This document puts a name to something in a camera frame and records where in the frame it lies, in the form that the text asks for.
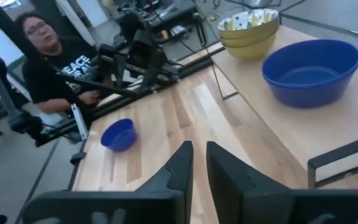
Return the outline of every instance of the person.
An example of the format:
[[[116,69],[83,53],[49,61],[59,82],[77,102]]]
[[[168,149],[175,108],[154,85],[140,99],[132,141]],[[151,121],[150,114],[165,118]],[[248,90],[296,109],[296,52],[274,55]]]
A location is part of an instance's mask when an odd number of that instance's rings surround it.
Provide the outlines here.
[[[87,105],[95,105],[100,100],[99,91],[66,83],[57,77],[55,69],[77,78],[114,85],[111,74],[97,75],[87,72],[97,50],[84,40],[60,38],[47,20],[36,12],[21,14],[16,18],[15,23],[45,60],[52,65],[45,68],[40,62],[28,58],[22,67],[31,99],[44,113],[70,113],[70,104],[64,95],[68,87]]]

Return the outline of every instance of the blue bowl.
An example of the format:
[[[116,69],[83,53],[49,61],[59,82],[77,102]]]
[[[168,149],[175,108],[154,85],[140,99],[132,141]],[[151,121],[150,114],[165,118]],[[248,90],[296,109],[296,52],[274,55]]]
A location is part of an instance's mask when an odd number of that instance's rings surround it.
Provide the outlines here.
[[[340,40],[288,45],[266,58],[263,76],[284,105],[314,108],[340,99],[358,68],[358,50]]]
[[[121,119],[104,131],[100,142],[114,152],[123,152],[129,149],[136,139],[134,122],[131,119]]]

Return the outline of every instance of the yellow bowl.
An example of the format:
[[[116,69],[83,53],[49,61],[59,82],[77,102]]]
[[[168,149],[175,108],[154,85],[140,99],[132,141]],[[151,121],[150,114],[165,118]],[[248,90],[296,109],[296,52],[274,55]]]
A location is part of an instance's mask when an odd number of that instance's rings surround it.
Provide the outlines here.
[[[226,47],[246,47],[248,45],[256,44],[256,43],[260,42],[261,40],[264,40],[264,39],[270,37],[271,35],[275,34],[277,32],[277,30],[278,29],[266,30],[259,34],[250,35],[250,36],[242,37],[242,38],[238,38],[238,39],[221,38],[221,42]]]
[[[253,15],[258,15],[260,13],[267,13],[270,17],[265,21],[262,21],[263,19],[259,18],[259,21],[252,22],[255,17]],[[240,39],[257,35],[262,32],[268,32],[269,30],[277,30],[279,25],[278,11],[273,9],[256,9],[250,12],[242,12],[224,19],[218,24],[218,31],[222,39]]]
[[[241,60],[259,60],[266,56],[274,44],[276,34],[246,47],[226,47],[226,50],[233,57]]]

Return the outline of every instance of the wooden table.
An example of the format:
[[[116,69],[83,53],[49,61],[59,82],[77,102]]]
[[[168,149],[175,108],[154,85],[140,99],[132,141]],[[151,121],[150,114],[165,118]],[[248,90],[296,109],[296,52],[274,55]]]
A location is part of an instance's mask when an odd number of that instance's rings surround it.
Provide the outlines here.
[[[220,44],[214,45],[210,51],[220,47]],[[182,63],[205,53],[192,55]],[[216,72],[224,94],[235,91],[218,69]],[[113,153],[100,145],[100,136],[121,118],[134,120],[139,139],[128,151]],[[296,157],[240,95],[221,99],[209,67],[167,90],[95,121],[73,190],[135,190],[155,174],[185,140],[193,141],[195,148],[192,223],[218,223],[206,173],[207,141],[217,142],[286,186],[306,188],[306,171]],[[358,175],[328,187],[358,188]]]
[[[271,52],[314,37],[281,26]],[[282,144],[306,168],[309,159],[358,140],[358,70],[344,97],[312,110],[293,109],[273,97],[261,73],[262,61],[244,62],[223,51],[214,63]],[[325,179],[358,166],[358,153],[318,169]]]

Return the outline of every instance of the black t-shirt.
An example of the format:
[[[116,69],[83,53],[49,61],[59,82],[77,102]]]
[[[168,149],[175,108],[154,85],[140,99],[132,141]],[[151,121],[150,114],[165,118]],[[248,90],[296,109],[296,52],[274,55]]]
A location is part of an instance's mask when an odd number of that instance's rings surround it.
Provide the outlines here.
[[[49,64],[74,77],[101,82],[102,77],[86,73],[90,68],[91,59],[97,54],[94,47],[79,39],[61,39],[60,42],[62,43],[60,55],[44,55]],[[90,91],[77,84],[66,83],[58,77],[51,66],[45,67],[43,63],[34,62],[31,58],[28,58],[23,65],[22,72],[33,103],[65,98],[70,89],[77,94]]]

